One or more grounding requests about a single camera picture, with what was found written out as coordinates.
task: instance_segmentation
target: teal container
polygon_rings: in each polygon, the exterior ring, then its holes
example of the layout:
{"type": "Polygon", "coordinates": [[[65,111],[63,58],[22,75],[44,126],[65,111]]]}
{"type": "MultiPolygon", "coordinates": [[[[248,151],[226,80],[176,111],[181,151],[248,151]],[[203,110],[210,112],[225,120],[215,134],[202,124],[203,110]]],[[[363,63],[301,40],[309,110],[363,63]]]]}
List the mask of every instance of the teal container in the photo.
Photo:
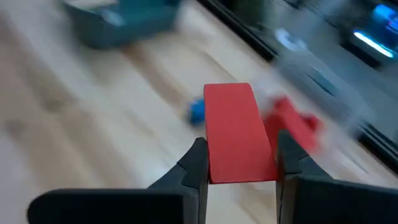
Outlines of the teal container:
{"type": "Polygon", "coordinates": [[[64,1],[77,37],[96,49],[107,49],[150,37],[173,27],[180,0],[120,0],[117,4],[80,9],[64,1]]]}

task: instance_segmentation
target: red block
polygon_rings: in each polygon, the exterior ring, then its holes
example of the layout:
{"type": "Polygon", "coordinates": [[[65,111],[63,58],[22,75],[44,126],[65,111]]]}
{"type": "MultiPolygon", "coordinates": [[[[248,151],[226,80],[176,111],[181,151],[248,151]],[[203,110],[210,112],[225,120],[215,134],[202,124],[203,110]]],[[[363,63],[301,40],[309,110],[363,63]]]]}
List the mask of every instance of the red block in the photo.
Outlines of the red block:
{"type": "Polygon", "coordinates": [[[276,180],[277,168],[248,83],[204,89],[210,183],[276,180]]]}
{"type": "Polygon", "coordinates": [[[278,148],[278,133],[283,129],[288,130],[307,152],[312,152],[318,146],[315,130],[319,126],[320,121],[315,116],[303,119],[288,98],[277,100],[274,109],[264,119],[273,155],[278,148]]]}

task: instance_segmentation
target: blurry red block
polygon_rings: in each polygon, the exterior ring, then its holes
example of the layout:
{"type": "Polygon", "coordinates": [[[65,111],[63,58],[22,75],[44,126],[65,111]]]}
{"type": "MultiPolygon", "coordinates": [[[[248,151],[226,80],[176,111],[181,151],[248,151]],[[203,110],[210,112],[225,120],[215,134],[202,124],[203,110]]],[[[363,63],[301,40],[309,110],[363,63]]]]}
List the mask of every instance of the blurry red block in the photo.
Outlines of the blurry red block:
{"type": "Polygon", "coordinates": [[[210,183],[276,180],[277,168],[248,83],[204,88],[210,183]]]}
{"type": "Polygon", "coordinates": [[[314,114],[302,114],[301,117],[312,131],[316,132],[322,128],[322,122],[314,114]]]}
{"type": "Polygon", "coordinates": [[[278,148],[278,133],[283,129],[288,130],[307,152],[312,152],[318,146],[315,131],[320,125],[320,121],[314,115],[302,118],[286,97],[275,101],[274,109],[264,119],[273,155],[278,148]]]}

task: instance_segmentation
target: blue object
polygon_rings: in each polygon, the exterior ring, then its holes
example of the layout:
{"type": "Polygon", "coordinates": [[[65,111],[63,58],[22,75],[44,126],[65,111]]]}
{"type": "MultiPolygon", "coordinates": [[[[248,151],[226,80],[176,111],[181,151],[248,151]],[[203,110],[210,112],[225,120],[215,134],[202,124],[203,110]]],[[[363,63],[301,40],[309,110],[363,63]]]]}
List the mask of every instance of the blue object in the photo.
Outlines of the blue object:
{"type": "Polygon", "coordinates": [[[192,125],[202,124],[205,121],[205,99],[199,99],[190,104],[188,120],[192,125]]]}
{"type": "Polygon", "coordinates": [[[80,9],[64,0],[78,38],[96,49],[126,45],[171,29],[179,4],[180,0],[119,0],[80,9]]]}
{"type": "Polygon", "coordinates": [[[373,17],[381,17],[383,19],[390,19],[396,12],[384,4],[378,4],[373,10],[373,17]]]}

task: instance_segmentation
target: blue light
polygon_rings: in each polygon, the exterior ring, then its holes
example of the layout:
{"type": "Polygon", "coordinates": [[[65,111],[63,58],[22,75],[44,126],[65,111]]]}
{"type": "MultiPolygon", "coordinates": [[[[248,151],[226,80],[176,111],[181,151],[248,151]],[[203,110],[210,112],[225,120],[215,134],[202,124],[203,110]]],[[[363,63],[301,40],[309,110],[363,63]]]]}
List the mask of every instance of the blue light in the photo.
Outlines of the blue light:
{"type": "Polygon", "coordinates": [[[376,8],[373,10],[378,16],[381,16],[387,20],[389,20],[390,16],[395,14],[396,12],[389,8],[386,5],[378,4],[376,8]]]}
{"type": "Polygon", "coordinates": [[[375,43],[375,41],[373,41],[373,40],[367,38],[367,37],[366,37],[365,35],[363,35],[362,33],[360,33],[360,32],[354,32],[354,35],[355,35],[359,40],[362,40],[363,42],[367,43],[369,46],[373,47],[374,49],[376,49],[378,52],[384,54],[385,56],[387,56],[387,57],[389,57],[389,58],[392,58],[392,57],[393,57],[393,54],[392,54],[390,51],[386,50],[385,47],[383,47],[383,46],[381,46],[381,45],[375,43]]]}

